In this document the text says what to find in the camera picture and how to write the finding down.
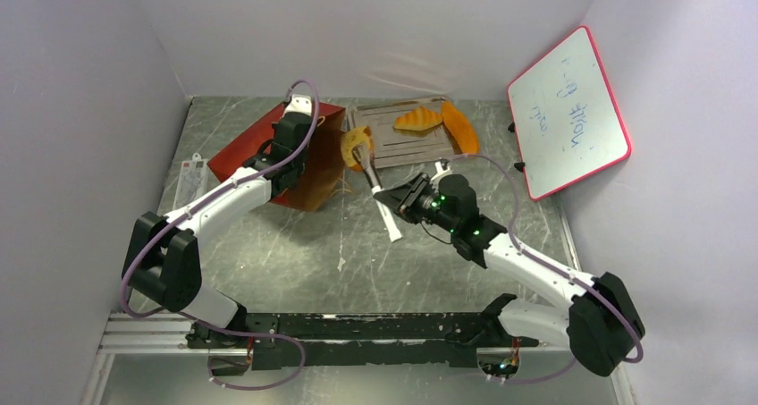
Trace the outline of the red brown paper bag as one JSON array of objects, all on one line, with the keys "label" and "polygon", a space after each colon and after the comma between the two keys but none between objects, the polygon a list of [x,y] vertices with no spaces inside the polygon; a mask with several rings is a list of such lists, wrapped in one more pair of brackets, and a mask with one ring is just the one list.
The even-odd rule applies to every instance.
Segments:
[{"label": "red brown paper bag", "polygon": [[[265,141],[274,136],[272,124],[282,116],[283,105],[277,105],[255,121],[208,162],[219,181],[228,179],[244,161],[254,156]],[[296,185],[272,199],[276,205],[300,211],[316,211],[332,194],[343,176],[345,164],[340,140],[345,108],[320,104],[320,124],[306,149],[305,171]]]}]

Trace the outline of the orange fake bread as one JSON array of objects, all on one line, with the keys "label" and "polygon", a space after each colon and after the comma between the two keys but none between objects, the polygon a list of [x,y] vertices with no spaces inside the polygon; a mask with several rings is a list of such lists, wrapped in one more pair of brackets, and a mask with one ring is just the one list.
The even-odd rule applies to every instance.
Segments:
[{"label": "orange fake bread", "polygon": [[461,154],[475,155],[479,152],[479,140],[469,119],[450,101],[441,105],[443,124],[454,139]]}]

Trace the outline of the speckled fake toast slice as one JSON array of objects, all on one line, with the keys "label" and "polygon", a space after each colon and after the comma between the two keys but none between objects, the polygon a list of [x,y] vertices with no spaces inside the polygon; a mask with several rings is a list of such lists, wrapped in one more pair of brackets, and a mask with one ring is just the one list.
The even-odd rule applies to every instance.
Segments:
[{"label": "speckled fake toast slice", "polygon": [[346,165],[352,171],[361,172],[362,164],[353,155],[353,149],[365,146],[366,156],[373,156],[375,152],[375,143],[372,137],[372,130],[369,126],[359,126],[342,134],[340,140],[341,157]]}]

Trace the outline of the metal baking tray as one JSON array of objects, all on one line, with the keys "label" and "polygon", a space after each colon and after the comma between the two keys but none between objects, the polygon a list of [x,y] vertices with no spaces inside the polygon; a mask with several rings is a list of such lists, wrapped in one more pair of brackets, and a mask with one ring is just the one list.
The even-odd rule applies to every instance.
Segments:
[{"label": "metal baking tray", "polygon": [[412,134],[393,129],[394,120],[418,107],[440,113],[444,96],[393,99],[347,108],[347,128],[371,128],[375,144],[375,167],[378,169],[433,162],[459,152],[454,138],[443,125]]}]

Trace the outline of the yellow fake bread slice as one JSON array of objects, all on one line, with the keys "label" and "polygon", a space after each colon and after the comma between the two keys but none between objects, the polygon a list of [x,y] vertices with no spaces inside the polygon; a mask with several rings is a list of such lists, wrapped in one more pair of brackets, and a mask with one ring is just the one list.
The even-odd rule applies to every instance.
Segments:
[{"label": "yellow fake bread slice", "polygon": [[426,107],[417,107],[401,116],[398,116],[392,125],[396,131],[425,132],[442,124],[443,117],[440,113]]}]

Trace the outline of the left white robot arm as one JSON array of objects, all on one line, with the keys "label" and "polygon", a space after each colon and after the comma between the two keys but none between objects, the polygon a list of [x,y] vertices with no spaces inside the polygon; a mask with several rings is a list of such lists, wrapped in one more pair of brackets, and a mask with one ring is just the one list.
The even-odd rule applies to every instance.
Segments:
[{"label": "left white robot arm", "polygon": [[306,166],[306,148],[317,114],[286,112],[274,136],[232,176],[202,198],[167,215],[147,212],[135,223],[122,271],[122,309],[133,317],[127,291],[138,291],[159,309],[212,326],[224,347],[244,342],[247,310],[203,284],[200,250],[229,222],[294,187]]}]

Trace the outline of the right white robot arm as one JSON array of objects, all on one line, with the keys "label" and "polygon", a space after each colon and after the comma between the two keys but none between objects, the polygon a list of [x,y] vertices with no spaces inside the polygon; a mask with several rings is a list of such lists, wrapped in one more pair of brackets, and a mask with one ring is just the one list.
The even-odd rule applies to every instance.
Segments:
[{"label": "right white robot arm", "polygon": [[611,375],[639,360],[644,324],[626,285],[615,274],[600,276],[565,266],[529,247],[510,230],[481,214],[476,193],[460,174],[438,182],[420,173],[400,186],[372,188],[385,212],[408,224],[447,231],[456,252],[483,269],[504,274],[545,299],[513,299],[482,323],[494,346],[522,337],[565,347],[586,370]]}]

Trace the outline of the clear plastic package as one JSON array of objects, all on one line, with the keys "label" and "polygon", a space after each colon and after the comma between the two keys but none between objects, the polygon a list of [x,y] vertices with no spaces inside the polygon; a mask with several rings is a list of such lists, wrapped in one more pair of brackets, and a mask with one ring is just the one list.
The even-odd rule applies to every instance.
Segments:
[{"label": "clear plastic package", "polygon": [[194,153],[190,159],[181,161],[173,199],[173,209],[181,208],[206,193],[208,180],[207,159]]}]

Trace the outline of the red framed whiteboard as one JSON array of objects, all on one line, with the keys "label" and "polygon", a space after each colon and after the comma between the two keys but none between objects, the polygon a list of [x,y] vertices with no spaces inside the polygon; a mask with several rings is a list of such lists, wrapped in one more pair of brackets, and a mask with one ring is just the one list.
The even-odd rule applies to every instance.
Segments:
[{"label": "red framed whiteboard", "polygon": [[632,142],[591,30],[582,25],[506,89],[532,200],[628,159]]}]

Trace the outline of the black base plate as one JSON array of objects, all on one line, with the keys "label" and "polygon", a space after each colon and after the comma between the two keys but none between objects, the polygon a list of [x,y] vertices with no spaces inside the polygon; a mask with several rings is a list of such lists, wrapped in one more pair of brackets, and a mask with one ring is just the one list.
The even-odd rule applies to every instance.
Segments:
[{"label": "black base plate", "polygon": [[186,336],[191,350],[235,357],[251,370],[364,365],[446,364],[476,368],[483,349],[535,347],[515,338],[493,315],[479,312],[336,314],[250,313],[251,338],[198,323]]}]

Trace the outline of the aluminium rail frame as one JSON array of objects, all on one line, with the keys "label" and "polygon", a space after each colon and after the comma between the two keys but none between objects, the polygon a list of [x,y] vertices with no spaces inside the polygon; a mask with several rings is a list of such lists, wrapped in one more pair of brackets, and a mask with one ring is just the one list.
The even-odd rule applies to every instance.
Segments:
[{"label": "aluminium rail frame", "polygon": [[[485,310],[479,312],[495,316],[495,309],[516,299],[511,294],[503,294]],[[173,313],[159,313],[153,317],[134,319],[123,313],[113,313],[106,324],[104,336],[97,352],[96,367],[90,378],[83,403],[101,402],[105,381],[117,355],[197,355],[204,356],[213,378],[221,376],[241,376],[252,371],[237,362],[235,357],[214,356],[209,350],[191,350],[187,346],[186,336],[194,322]],[[547,342],[538,341],[535,347],[516,346],[510,350],[483,349],[478,357],[480,362],[475,368],[486,380],[495,380],[501,384],[538,384],[554,380],[568,372],[565,367],[551,375],[524,379],[516,370],[523,365],[524,352],[534,349],[546,352]]]}]

